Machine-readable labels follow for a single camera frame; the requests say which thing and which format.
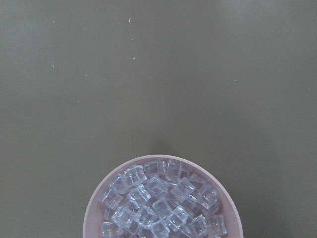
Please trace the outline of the pink bowl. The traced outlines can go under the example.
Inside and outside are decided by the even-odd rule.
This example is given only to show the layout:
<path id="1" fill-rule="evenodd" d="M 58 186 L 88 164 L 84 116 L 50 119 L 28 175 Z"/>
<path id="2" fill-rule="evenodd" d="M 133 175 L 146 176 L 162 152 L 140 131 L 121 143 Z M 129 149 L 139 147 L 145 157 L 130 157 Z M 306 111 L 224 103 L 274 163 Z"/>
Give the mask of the pink bowl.
<path id="1" fill-rule="evenodd" d="M 103 220 L 104 205 L 99 202 L 100 197 L 105 193 L 108 183 L 114 178 L 117 173 L 123 172 L 126 168 L 134 164 L 143 164 L 153 159 L 164 158 L 167 160 L 179 161 L 182 164 L 186 164 L 191 170 L 199 174 L 208 180 L 218 191 L 219 197 L 222 203 L 221 215 L 225 218 L 226 228 L 227 228 L 227 238 L 242 238 L 243 228 L 239 213 L 237 208 L 226 191 L 223 185 L 207 170 L 200 167 L 199 165 L 172 155 L 146 155 L 137 157 L 135 159 L 129 160 L 120 166 L 113 169 L 97 186 L 94 193 L 92 194 L 90 201 L 87 205 L 85 217 L 83 221 L 83 232 L 82 237 L 84 238 L 100 238 L 101 234 L 101 222 Z"/>

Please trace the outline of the clear ice cubes pile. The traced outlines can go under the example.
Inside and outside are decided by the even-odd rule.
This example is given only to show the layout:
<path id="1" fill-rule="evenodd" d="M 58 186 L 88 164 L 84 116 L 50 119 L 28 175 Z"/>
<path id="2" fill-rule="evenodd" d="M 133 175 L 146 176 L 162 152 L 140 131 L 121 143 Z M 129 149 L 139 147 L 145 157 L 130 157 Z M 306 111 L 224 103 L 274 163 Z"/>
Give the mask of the clear ice cubes pile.
<path id="1" fill-rule="evenodd" d="M 218 190 L 176 160 L 155 159 L 116 174 L 100 197 L 104 238 L 222 238 Z"/>

